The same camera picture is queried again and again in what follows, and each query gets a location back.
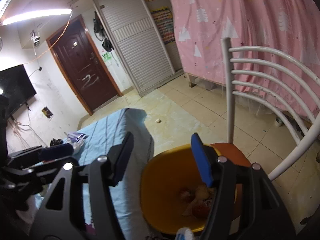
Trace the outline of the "black plastic bag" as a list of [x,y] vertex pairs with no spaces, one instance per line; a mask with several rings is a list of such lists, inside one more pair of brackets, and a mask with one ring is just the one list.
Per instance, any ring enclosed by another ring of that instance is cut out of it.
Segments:
[[50,141],[50,147],[53,147],[53,146],[57,146],[57,145],[62,145],[64,142],[62,139],[52,139]]

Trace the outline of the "colourful wall chart poster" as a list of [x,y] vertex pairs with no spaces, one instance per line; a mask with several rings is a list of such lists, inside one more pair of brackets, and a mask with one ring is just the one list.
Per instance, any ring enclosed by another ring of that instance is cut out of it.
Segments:
[[161,7],[151,12],[164,44],[175,41],[173,16],[168,7]]

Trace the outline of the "white crumpled tissue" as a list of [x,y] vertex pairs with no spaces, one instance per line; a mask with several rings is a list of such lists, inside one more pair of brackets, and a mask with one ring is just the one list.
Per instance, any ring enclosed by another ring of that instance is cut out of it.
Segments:
[[70,144],[73,146],[73,155],[81,151],[82,147],[85,144],[85,141],[85,138],[80,138],[70,142]]

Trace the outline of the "pink tree pattern curtain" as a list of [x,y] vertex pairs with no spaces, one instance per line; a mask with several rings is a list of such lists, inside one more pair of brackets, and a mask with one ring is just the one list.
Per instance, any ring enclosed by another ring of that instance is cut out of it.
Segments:
[[319,74],[319,9],[313,0],[170,0],[183,70],[223,84],[221,39],[281,50]]

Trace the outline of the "wall mounted black television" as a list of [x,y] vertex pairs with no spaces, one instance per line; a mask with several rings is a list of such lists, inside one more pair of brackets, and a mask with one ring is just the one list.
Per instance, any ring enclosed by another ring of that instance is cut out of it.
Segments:
[[9,100],[7,110],[9,117],[36,95],[36,90],[22,64],[2,70],[0,78],[1,95]]

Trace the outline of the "white slatted wardrobe door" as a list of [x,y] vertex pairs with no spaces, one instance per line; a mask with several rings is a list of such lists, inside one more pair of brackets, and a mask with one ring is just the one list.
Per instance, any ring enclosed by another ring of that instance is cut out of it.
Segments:
[[143,0],[94,0],[112,43],[140,96],[175,74],[151,13]]

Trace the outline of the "black bags hanging on wall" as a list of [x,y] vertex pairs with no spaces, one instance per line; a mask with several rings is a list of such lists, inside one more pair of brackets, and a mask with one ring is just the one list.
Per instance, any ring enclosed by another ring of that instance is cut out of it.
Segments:
[[96,38],[102,42],[102,47],[110,53],[112,50],[114,50],[114,47],[112,46],[111,41],[109,40],[102,22],[97,14],[97,12],[94,12],[94,18],[93,18],[93,24],[94,24],[94,34]]

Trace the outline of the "light blue bed sheet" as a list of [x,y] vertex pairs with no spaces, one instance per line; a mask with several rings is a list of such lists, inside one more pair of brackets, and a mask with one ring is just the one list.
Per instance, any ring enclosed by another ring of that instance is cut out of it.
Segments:
[[51,183],[31,227],[32,239],[146,239],[140,179],[153,155],[146,113],[125,108],[93,128],[89,145]]

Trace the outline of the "purple long package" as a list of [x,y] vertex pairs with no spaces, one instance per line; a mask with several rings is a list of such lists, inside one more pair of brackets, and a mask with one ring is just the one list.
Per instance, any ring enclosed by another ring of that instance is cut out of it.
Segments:
[[81,143],[87,139],[88,135],[80,132],[70,132],[67,134],[67,142],[70,144]]

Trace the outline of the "yellow plastic basin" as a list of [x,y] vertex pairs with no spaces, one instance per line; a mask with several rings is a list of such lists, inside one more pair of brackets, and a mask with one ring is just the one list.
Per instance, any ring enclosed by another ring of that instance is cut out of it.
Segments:
[[183,215],[201,184],[191,145],[178,146],[153,157],[144,167],[140,180],[140,207],[149,226],[168,235],[183,227],[201,232],[207,217]]

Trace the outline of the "fluorescent ceiling light tube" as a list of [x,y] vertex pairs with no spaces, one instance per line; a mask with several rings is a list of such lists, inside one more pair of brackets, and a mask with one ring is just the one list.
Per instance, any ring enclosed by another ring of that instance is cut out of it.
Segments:
[[56,16],[56,15],[69,15],[72,10],[67,8],[58,8],[58,9],[44,9],[44,10],[34,10],[29,12],[24,12],[9,18],[6,18],[2,21],[1,25],[10,25],[17,22],[22,22],[26,20],[32,20],[35,18],[47,17],[47,16]]

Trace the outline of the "white metal chair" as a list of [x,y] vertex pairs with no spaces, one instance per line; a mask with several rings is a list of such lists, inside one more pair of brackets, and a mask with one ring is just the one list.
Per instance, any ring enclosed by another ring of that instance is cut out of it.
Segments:
[[[272,170],[269,173],[268,178],[271,181],[273,181],[276,178],[278,178],[280,175],[282,175],[285,171],[287,171],[290,166],[295,164],[304,155],[304,153],[311,147],[311,145],[318,139],[319,115],[314,115],[310,111],[310,108],[307,106],[305,101],[293,89],[291,89],[286,83],[284,83],[280,79],[259,71],[237,70],[234,68],[234,64],[235,63],[251,63],[251,64],[258,64],[262,66],[271,67],[273,69],[276,69],[286,74],[287,76],[295,80],[299,85],[301,85],[304,88],[304,90],[309,94],[309,96],[313,99],[313,101],[317,106],[319,106],[319,97],[301,77],[299,77],[297,74],[295,74],[293,71],[289,70],[288,68],[282,66],[281,64],[277,64],[277,63],[262,60],[262,59],[234,58],[233,53],[244,52],[244,51],[254,51],[254,52],[262,52],[262,53],[276,55],[294,64],[296,67],[302,70],[302,72],[304,72],[308,77],[310,77],[317,85],[319,85],[319,77],[306,65],[304,65],[303,63],[301,63],[291,55],[284,53],[281,50],[277,50],[270,47],[262,47],[262,46],[233,47],[231,45],[231,39],[229,37],[224,37],[221,39],[221,49],[222,49],[222,55],[223,55],[223,64],[225,67],[225,88],[226,88],[226,100],[227,100],[227,103],[226,103],[227,142],[232,144],[234,140],[235,97],[240,96],[240,97],[258,102],[264,105],[265,107],[267,107],[268,109],[270,109],[275,115],[277,115],[277,117],[287,127],[287,129],[289,130],[291,136],[293,137],[296,143],[296,147],[292,150],[292,152],[274,170]],[[289,105],[289,103],[279,94],[270,90],[269,88],[258,85],[256,83],[236,80],[234,78],[235,75],[263,77],[267,80],[270,80],[280,85],[280,87],[286,90],[296,100],[296,102],[300,105],[300,107],[302,107],[304,112],[307,114],[309,121],[311,121],[311,126],[306,127],[302,118]],[[276,106],[272,105],[266,99],[258,95],[237,91],[235,88],[236,86],[257,89],[258,91],[264,92],[265,94],[281,102],[286,107],[286,110],[293,117],[293,119],[297,123],[303,135],[301,136],[298,135],[296,129],[293,127],[293,125],[285,116],[285,114],[282,113],[281,110],[279,110]]]

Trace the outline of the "dark red wooden door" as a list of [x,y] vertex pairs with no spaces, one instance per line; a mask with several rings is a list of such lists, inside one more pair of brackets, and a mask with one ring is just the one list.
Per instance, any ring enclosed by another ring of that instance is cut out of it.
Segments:
[[60,72],[89,115],[112,98],[123,95],[82,16],[58,29],[46,42]]

